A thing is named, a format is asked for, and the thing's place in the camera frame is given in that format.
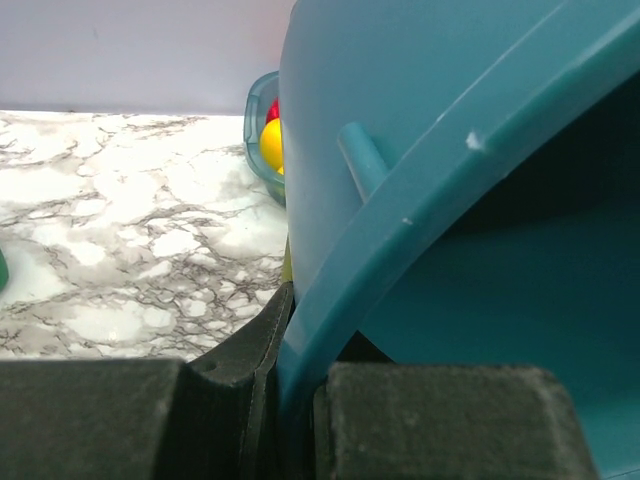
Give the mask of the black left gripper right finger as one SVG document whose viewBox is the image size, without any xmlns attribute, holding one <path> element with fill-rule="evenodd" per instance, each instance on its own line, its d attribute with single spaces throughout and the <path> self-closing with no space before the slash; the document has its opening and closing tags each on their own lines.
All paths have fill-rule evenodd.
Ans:
<svg viewBox="0 0 640 480">
<path fill-rule="evenodd" d="M 594 479 L 572 400 L 521 365 L 400 365 L 355 334 L 317 390 L 319 479 Z"/>
</svg>

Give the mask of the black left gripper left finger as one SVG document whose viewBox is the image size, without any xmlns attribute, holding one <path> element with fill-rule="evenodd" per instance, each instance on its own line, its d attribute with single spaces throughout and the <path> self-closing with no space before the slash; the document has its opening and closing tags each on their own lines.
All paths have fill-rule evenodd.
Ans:
<svg viewBox="0 0 640 480">
<path fill-rule="evenodd" d="M 1 365 L 5 479 L 275 479 L 275 363 L 293 310 L 283 284 L 199 358 Z"/>
</svg>

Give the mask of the teal plastic bucket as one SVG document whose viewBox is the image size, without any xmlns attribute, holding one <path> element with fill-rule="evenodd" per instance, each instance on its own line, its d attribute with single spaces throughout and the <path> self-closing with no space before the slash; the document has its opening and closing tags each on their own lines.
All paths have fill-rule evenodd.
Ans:
<svg viewBox="0 0 640 480">
<path fill-rule="evenodd" d="M 639 5 L 299 1 L 279 67 L 296 458 L 361 333 L 398 363 L 533 364 L 600 475 L 639 475 Z"/>
</svg>

